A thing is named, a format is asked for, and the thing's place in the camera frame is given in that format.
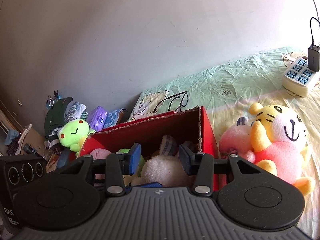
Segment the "black power adapter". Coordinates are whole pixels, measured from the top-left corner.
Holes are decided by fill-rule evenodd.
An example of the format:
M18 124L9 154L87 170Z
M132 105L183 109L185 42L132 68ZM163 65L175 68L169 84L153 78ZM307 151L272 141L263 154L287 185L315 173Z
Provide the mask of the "black power adapter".
M311 45L308 48L308 68L319 72L320 46Z

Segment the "yellow tiger plush toy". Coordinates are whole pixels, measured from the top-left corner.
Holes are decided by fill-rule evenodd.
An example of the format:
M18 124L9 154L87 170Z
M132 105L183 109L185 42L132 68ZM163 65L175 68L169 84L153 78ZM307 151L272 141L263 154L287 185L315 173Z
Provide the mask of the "yellow tiger plush toy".
M278 178L310 194L315 180L303 176L303 164L310 156L307 128L291 108L255 102L249 113L255 116L249 134L254 157L252 162Z

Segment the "cardboard box on floor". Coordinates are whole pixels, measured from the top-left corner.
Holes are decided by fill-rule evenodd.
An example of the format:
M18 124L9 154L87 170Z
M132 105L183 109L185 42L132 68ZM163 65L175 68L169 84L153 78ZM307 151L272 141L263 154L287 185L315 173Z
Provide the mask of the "cardboard box on floor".
M46 161L49 160L51 152L45 146L45 137L40 135L40 133L33 128L32 124L25 126L18 140L18 149L15 152L15 155L26 154L23 150L25 144L28 144L35 149Z

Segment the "dark green garment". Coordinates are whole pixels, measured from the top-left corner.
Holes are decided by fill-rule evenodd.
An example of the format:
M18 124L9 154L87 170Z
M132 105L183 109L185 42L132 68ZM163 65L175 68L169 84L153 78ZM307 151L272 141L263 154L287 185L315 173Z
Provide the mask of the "dark green garment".
M44 134L46 138L50 137L54 129L65 125L65 111L72 101L72 97L60 99L48 110L44 121Z

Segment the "green pickle plush toy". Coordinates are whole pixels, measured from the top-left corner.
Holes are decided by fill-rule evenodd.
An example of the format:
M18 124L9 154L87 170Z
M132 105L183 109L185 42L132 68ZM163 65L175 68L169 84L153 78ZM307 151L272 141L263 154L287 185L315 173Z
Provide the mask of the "green pickle plush toy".
M141 146L137 144L131 149L123 148L117 153L122 177L125 186L130 186L132 181L140 176L145 159L141 155Z

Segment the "pink bunny plush toy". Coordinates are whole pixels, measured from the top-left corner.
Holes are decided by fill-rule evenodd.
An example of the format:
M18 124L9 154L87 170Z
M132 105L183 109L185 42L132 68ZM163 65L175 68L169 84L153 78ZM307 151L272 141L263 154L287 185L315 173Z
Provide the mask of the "pink bunny plush toy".
M247 161L255 162L255 153L250 141L251 126L249 118L240 117L236 124L229 127L221 136L219 151L222 159L231 154L236 154Z

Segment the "purple plastic pouch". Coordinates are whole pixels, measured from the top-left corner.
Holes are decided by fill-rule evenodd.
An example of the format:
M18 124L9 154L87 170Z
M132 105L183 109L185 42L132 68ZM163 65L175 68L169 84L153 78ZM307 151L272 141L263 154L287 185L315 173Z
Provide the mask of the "purple plastic pouch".
M103 129L106 118L107 111L102 106L98 106L89 113L86 121L91 129L99 132Z

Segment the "green cartoon bed sheet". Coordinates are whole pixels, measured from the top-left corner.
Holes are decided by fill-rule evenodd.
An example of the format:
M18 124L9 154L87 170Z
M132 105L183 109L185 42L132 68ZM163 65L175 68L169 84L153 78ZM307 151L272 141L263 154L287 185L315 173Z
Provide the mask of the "green cartoon bed sheet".
M182 110L204 106L219 141L223 132L240 117L252 117L248 109L254 102L292 108L308 129L310 160L304 165L303 174L316 181L313 193L305 199L305 211L298 226L310 237L319 239L319 84L306 98L289 93L281 84L283 72L302 55L283 47L149 88L140 94L129 121L138 119L139 114L150 114L162 99L187 91L189 102Z

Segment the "red cardboard box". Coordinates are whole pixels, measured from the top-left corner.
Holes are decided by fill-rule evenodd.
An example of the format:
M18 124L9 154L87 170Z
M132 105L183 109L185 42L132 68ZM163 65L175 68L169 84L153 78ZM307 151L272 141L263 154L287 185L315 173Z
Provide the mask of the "red cardboard box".
M204 107L154 115L90 134L80 151L79 159L89 159L90 153L97 148L117 151L135 143L141 145L142 155L149 157L159 148L164 135L171 135L178 142L191 141L197 144L195 156L201 163L196 170L193 185L183 187L182 190L195 196L211 196L219 188L218 176L214 174L217 147Z

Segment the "bright green frog plush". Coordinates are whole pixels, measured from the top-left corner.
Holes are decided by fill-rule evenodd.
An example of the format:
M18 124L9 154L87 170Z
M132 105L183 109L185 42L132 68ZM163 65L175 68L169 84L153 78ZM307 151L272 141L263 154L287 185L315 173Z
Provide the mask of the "bright green frog plush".
M85 140L95 132L85 120L77 118L65 124L57 135L60 144L75 152L75 156L78 158Z

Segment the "white plush bunny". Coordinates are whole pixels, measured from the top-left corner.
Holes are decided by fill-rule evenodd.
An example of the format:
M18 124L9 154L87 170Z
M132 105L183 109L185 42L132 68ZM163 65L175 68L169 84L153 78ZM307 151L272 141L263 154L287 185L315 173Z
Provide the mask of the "white plush bunny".
M179 158L178 144L170 135L161 140L159 154L153 155L143 166L136 183L160 183L163 187L185 187L194 182L194 177L185 173Z

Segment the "black eyeglasses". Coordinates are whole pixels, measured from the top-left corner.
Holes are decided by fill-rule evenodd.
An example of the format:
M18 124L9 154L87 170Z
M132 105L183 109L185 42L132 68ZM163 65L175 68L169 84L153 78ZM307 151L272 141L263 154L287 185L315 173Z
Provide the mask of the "black eyeglasses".
M189 94L187 91L183 91L162 99L152 112L156 113L164 103L168 103L168 111L180 112L182 108L187 106L188 102Z

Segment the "white power strip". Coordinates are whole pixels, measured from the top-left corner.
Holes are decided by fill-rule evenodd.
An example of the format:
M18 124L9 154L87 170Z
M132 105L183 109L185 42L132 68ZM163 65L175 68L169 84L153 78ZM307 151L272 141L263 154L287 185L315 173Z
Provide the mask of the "white power strip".
M308 57L301 56L282 75L282 85L290 92L307 97L319 80L319 72L308 67Z

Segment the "blue white patterned cloth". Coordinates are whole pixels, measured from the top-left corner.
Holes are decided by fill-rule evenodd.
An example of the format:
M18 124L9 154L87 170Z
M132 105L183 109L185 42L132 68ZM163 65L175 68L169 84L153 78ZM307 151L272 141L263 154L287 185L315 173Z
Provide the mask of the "blue white patterned cloth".
M103 129L107 129L109 127L113 127L119 124L126 112L127 110L125 108L120 108L120 109L116 109L114 111L108 112L104 122Z

